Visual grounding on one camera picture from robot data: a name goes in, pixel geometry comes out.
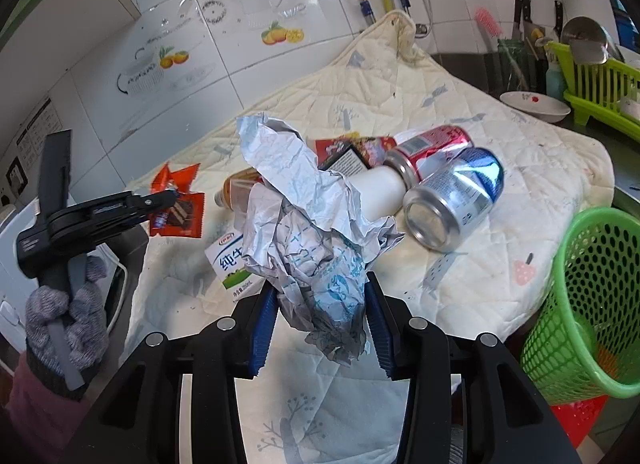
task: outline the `green plastic basket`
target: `green plastic basket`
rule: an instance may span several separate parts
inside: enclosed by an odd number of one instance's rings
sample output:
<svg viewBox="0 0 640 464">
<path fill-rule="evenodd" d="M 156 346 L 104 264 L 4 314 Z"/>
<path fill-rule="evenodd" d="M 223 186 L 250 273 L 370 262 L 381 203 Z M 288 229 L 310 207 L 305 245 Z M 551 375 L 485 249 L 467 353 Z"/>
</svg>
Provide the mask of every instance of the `green plastic basket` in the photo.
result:
<svg viewBox="0 0 640 464">
<path fill-rule="evenodd" d="M 640 70 L 615 59 L 604 65 L 576 65 L 569 45 L 550 42 L 558 56 L 567 89 L 564 98 L 574 107 L 574 119 L 587 124 L 590 117 L 640 142 L 640 123 L 620 113 L 620 97 L 640 88 Z"/>
<path fill-rule="evenodd" d="M 520 360 L 547 402 L 640 393 L 640 222 L 617 209 L 581 212 L 547 289 Z"/>
</svg>

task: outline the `black cuff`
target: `black cuff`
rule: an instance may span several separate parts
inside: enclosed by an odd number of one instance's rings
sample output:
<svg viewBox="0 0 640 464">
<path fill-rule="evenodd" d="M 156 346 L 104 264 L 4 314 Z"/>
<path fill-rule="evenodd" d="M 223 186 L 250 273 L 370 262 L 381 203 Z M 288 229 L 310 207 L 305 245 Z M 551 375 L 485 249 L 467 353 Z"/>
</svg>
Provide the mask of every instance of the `black cuff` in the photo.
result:
<svg viewBox="0 0 640 464">
<path fill-rule="evenodd" d="M 84 384 L 76 389 L 69 390 L 66 387 L 64 376 L 59 376 L 49 367 L 43 364 L 36 354 L 33 353 L 31 347 L 29 346 L 29 342 L 27 342 L 27 364 L 33 373 L 34 376 L 50 391 L 60 397 L 65 397 L 67 399 L 72 400 L 80 400 L 86 389 L 89 387 L 89 383 L 91 380 L 97 375 L 98 370 L 100 369 L 100 362 L 94 363 L 92 366 L 85 368 L 80 371 L 80 375 L 84 379 Z"/>
</svg>

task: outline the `aluminum can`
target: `aluminum can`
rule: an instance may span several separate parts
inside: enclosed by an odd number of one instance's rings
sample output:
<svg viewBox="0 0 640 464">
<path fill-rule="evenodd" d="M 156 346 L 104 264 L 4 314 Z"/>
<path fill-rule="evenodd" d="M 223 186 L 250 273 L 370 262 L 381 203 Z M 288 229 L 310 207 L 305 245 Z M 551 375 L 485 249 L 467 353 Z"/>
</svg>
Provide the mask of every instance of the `aluminum can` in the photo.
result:
<svg viewBox="0 0 640 464">
<path fill-rule="evenodd" d="M 467 148 L 406 192 L 406 225 L 425 247 L 453 251 L 489 214 L 503 187 L 504 169 L 495 155 Z"/>
<path fill-rule="evenodd" d="M 473 145 L 464 129 L 445 124 L 391 148 L 384 163 L 398 171 L 404 185 L 411 189 Z"/>
</svg>

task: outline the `white bottle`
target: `white bottle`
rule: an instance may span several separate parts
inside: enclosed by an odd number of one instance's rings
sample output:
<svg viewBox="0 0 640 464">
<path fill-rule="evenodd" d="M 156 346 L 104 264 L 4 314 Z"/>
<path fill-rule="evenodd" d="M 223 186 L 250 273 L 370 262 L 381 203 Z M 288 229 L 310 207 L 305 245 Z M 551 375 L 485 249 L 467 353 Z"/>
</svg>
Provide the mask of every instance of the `white bottle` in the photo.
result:
<svg viewBox="0 0 640 464">
<path fill-rule="evenodd" d="M 360 208 L 369 222 L 395 215 L 407 191 L 400 174 L 389 166 L 378 166 L 348 178 L 360 192 Z"/>
</svg>

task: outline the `silver screw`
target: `silver screw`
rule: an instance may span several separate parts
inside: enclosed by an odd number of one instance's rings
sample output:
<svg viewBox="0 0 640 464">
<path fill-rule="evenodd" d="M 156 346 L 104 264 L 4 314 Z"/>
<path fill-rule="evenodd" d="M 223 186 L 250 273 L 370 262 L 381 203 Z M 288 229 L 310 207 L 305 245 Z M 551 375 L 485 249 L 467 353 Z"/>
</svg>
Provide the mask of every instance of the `silver screw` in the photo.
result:
<svg viewBox="0 0 640 464">
<path fill-rule="evenodd" d="M 498 344 L 498 338 L 493 334 L 482 334 L 480 336 L 480 342 L 485 347 L 495 347 Z"/>
<path fill-rule="evenodd" d="M 146 337 L 145 343 L 150 347 L 157 347 L 160 343 L 162 343 L 163 340 L 164 338 L 162 337 L 161 333 L 152 332 Z"/>
<path fill-rule="evenodd" d="M 409 326 L 416 330 L 425 330 L 429 326 L 429 322 L 425 318 L 414 316 L 409 320 Z"/>
<path fill-rule="evenodd" d="M 231 330 L 233 327 L 236 326 L 236 320 L 227 316 L 225 318 L 220 318 L 218 320 L 218 323 L 216 323 L 216 325 L 218 325 L 218 328 L 220 330 Z"/>
</svg>

